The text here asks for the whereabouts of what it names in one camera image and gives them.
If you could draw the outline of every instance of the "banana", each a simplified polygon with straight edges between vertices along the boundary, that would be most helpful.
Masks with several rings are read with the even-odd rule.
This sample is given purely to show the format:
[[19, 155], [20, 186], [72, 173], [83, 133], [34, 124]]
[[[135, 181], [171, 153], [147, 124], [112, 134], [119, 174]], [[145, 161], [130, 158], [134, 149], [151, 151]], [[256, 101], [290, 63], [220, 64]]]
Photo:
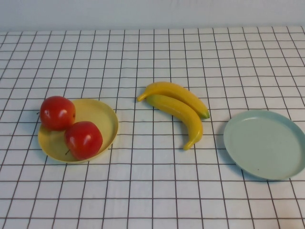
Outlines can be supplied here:
[[198, 114], [185, 103], [160, 94], [149, 95], [146, 101], [151, 106], [167, 112], [180, 119], [187, 127], [189, 141], [183, 146], [184, 150], [190, 149], [203, 136], [203, 125]]
[[201, 118], [209, 118], [209, 110], [204, 103], [192, 92], [170, 82], [156, 82], [148, 85], [143, 94], [141, 94], [137, 100], [138, 102], [145, 99], [151, 94], [161, 94], [168, 97], [175, 98], [185, 104], [189, 105]]

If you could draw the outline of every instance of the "plate rim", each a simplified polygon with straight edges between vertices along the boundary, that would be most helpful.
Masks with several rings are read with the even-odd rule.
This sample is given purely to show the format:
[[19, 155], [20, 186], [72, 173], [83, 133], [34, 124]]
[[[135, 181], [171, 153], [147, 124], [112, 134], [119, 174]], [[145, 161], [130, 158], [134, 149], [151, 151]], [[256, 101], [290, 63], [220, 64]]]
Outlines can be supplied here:
[[250, 109], [248, 111], [244, 111], [244, 112], [241, 112], [239, 114], [237, 114], [236, 116], [234, 116], [233, 118], [231, 118], [225, 128], [224, 128], [224, 146], [225, 146], [225, 149], [228, 153], [228, 155], [230, 156], [230, 158], [235, 162], [235, 164], [240, 167], [242, 170], [246, 171], [248, 174], [251, 174], [252, 176], [254, 177], [258, 177], [258, 178], [262, 178], [262, 179], [266, 179], [266, 180], [285, 180], [285, 179], [288, 179], [288, 178], [291, 178], [297, 174], [299, 174], [304, 168], [305, 168], [305, 163], [302, 167], [302, 169], [300, 169], [299, 171], [293, 173], [292, 175], [286, 175], [285, 177], [281, 177], [281, 178], [275, 178], [275, 179], [270, 179], [270, 178], [266, 178], [266, 177], [262, 177], [262, 176], [259, 176], [257, 174], [254, 174], [250, 171], [248, 171], [247, 168], [244, 168], [243, 166], [241, 166], [239, 163], [237, 163], [234, 159], [234, 157], [232, 156], [232, 153], [230, 153], [230, 151], [228, 150], [228, 137], [225, 137], [225, 136], [228, 136], [228, 132], [229, 132], [229, 128], [232, 126], [232, 122], [236, 121], [236, 120], [239, 120], [239, 121], [242, 121], [244, 119], [241, 119], [241, 116], [244, 116], [246, 114], [249, 114], [249, 117], [251, 116], [251, 114], [253, 114], [252, 116], [255, 116], [255, 117], [266, 117], [266, 115], [269, 115], [269, 114], [273, 114], [279, 118], [281, 118], [282, 120], [286, 120], [289, 124], [288, 128], [289, 129], [292, 129], [292, 126], [297, 129], [298, 131], [300, 131], [302, 133], [302, 136], [299, 136], [299, 138], [302, 138], [304, 139], [305, 141], [305, 133], [304, 131], [296, 124], [294, 123], [292, 120], [290, 120], [289, 118], [283, 116], [282, 114], [279, 114], [277, 112], [273, 112], [273, 111], [269, 111], [269, 110], [261, 110], [261, 109]]
[[98, 156], [100, 156], [103, 152], [105, 152], [106, 150], [109, 149], [109, 147], [113, 144], [113, 142], [115, 141], [116, 137], [117, 137], [117, 134], [119, 132], [119, 127], [120, 127], [120, 122], [119, 122], [119, 119], [118, 119], [118, 116], [116, 114], [116, 112], [106, 103], [104, 103], [103, 101], [100, 101], [100, 100], [96, 100], [96, 99], [90, 99], [90, 98], [79, 98], [79, 99], [73, 99], [71, 100], [71, 102], [73, 102], [73, 104], [75, 102], [78, 102], [78, 101], [94, 101], [95, 103], [101, 103], [103, 104], [104, 106], [106, 106], [107, 108], [109, 108], [109, 110], [111, 111], [112, 113], [112, 116], [115, 117], [115, 123], [117, 125], [117, 128], [116, 128], [116, 132], [115, 132], [115, 135], [114, 135], [114, 138], [112, 139], [112, 141], [109, 143], [109, 145], [101, 152], [99, 152], [98, 154], [88, 158], [88, 159], [85, 159], [85, 160], [76, 160], [76, 161], [63, 161], [63, 160], [59, 160], [53, 156], [51, 156], [50, 154], [48, 154], [43, 148], [42, 144], [41, 144], [41, 132], [43, 129], [45, 129], [42, 125], [40, 125], [39, 127], [39, 130], [38, 130], [38, 134], [37, 134], [37, 139], [38, 139], [38, 143], [39, 143], [39, 146], [41, 148], [41, 150], [45, 153], [45, 155], [47, 155], [48, 157], [56, 160], [56, 161], [59, 161], [59, 162], [62, 162], [62, 163], [66, 163], [66, 164], [81, 164], [81, 163], [84, 163], [84, 162], [88, 162], [88, 161], [91, 161], [95, 158], [97, 158]]

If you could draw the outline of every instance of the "apple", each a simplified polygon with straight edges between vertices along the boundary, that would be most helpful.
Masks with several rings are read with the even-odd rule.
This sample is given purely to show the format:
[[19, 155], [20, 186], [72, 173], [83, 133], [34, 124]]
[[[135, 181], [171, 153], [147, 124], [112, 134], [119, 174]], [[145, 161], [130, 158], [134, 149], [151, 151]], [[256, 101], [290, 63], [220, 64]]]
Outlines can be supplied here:
[[93, 122], [81, 121], [66, 129], [64, 141], [76, 159], [86, 160], [99, 152], [103, 137]]
[[51, 96], [41, 104], [40, 119], [41, 125], [49, 130], [65, 130], [75, 121], [75, 106], [67, 98]]

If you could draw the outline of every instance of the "light blue plate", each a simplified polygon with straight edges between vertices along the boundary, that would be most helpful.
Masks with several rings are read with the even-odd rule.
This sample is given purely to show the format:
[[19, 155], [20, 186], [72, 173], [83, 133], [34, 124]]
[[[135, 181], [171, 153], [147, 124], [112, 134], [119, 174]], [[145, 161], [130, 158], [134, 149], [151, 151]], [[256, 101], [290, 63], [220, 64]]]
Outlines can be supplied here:
[[271, 111], [250, 110], [232, 118], [224, 145], [235, 163], [250, 174], [290, 178], [305, 167], [305, 135], [290, 119]]

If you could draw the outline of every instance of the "grid tablecloth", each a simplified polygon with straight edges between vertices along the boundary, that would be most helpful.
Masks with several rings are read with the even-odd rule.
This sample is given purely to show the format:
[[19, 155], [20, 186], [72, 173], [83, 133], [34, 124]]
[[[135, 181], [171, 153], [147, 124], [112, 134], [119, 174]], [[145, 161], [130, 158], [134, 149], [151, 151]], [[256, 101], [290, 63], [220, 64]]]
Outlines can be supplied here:
[[[302, 27], [1, 32], [0, 77], [0, 228], [305, 228], [305, 171], [255, 178], [223, 142], [226, 122], [248, 109], [305, 129]], [[210, 109], [189, 151], [179, 120], [135, 101], [157, 81]], [[37, 112], [52, 95], [111, 106], [111, 148], [81, 165], [48, 158]]]

